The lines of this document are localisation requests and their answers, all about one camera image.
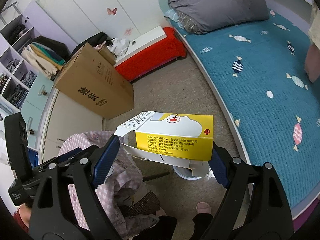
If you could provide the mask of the yellow white medicine box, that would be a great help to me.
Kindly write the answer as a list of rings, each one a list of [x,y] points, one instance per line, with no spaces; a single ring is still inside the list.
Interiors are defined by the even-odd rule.
[[[209,173],[214,142],[212,115],[141,112],[119,125],[114,134],[125,137],[131,132],[136,146],[123,143],[127,154],[191,170],[193,177]]]

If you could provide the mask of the pink checkered tablecloth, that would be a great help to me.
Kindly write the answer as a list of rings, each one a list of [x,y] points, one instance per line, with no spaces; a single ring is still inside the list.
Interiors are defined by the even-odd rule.
[[[84,150],[91,145],[103,147],[112,134],[113,132],[111,131],[74,134],[65,140],[60,148],[59,155],[66,154],[76,148]],[[125,217],[120,211],[121,202],[133,197],[142,186],[142,183],[143,176],[140,169],[123,147],[120,147],[104,183],[95,189],[103,210],[123,239],[136,236],[159,222],[159,218],[156,215],[143,215],[140,213]]]

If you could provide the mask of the cream low cabinet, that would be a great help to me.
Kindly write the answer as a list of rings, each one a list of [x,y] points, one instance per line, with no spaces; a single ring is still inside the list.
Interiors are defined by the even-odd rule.
[[[39,161],[42,163],[58,155],[63,143],[72,135],[100,131],[103,118],[75,102],[58,90],[49,106],[40,143]]]

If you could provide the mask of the pink slipper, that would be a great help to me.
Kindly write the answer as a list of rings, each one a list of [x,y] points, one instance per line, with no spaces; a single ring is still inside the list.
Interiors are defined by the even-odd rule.
[[[201,213],[207,213],[210,215],[212,214],[210,205],[205,202],[199,202],[196,204],[196,212],[197,214],[201,214]]]

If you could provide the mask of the purple teal shelf unit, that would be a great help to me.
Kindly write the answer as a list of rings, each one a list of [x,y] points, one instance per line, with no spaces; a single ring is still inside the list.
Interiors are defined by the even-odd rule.
[[[21,55],[23,45],[38,36],[61,42],[68,51],[76,47],[76,42],[35,1],[6,23],[1,28],[1,73],[7,77],[1,85],[1,119],[20,112],[27,125],[29,148],[41,154],[58,91],[52,80]]]

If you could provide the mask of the large brown cardboard box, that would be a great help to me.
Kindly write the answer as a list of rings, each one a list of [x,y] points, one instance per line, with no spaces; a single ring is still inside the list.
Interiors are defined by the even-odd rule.
[[[67,62],[54,86],[105,119],[134,108],[133,86],[89,43]]]

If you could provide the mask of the teal bunk bed mattress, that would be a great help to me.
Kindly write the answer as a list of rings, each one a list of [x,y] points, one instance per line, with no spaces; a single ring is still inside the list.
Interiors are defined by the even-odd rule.
[[[309,38],[280,14],[195,35],[177,28],[247,163],[272,163],[297,217],[319,196],[319,83]]]

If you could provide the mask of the white plastic bag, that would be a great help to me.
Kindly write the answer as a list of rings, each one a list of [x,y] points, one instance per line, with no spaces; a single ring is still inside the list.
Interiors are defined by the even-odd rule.
[[[116,57],[123,56],[126,54],[130,40],[125,38],[114,38],[111,40],[112,45],[108,46],[109,51],[114,54]]]

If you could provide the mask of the black clothing pile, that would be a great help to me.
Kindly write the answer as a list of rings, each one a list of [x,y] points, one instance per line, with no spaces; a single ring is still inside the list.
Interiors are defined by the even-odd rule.
[[[108,38],[108,35],[104,32],[99,32],[91,37],[89,37],[88,39],[84,40],[83,42],[81,42],[80,44],[78,44],[74,50],[71,52],[71,57],[85,44],[85,43],[89,43],[92,47],[96,47],[98,45],[103,44],[104,42],[106,42],[105,44],[107,46],[111,46],[113,44],[113,42]]]

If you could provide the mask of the red covered low bench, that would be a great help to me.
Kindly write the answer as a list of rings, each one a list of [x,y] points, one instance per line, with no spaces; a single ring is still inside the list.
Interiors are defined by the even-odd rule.
[[[166,38],[143,49],[115,67],[127,81],[134,81],[149,72],[175,60],[186,57],[187,50],[176,37],[173,28],[165,27]]]

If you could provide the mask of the plaid pillow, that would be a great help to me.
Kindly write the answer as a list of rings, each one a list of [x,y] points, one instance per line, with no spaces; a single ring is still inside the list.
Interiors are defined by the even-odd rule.
[[[177,11],[175,9],[170,9],[164,13],[164,16],[176,22],[180,28],[184,29],[188,33],[197,34],[197,35],[201,34],[201,31],[197,26],[196,21],[190,16],[180,11]]]

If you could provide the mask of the grey folded duvet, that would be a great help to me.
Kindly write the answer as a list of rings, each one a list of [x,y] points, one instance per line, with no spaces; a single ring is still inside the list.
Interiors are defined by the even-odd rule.
[[[230,25],[269,19],[265,0],[168,0],[168,3],[172,9],[193,18],[201,34]]]

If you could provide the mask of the hanging clothes on rail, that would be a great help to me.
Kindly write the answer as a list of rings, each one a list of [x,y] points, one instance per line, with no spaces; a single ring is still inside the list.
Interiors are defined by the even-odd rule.
[[[30,38],[19,53],[33,68],[52,81],[71,58],[64,43],[44,36]]]

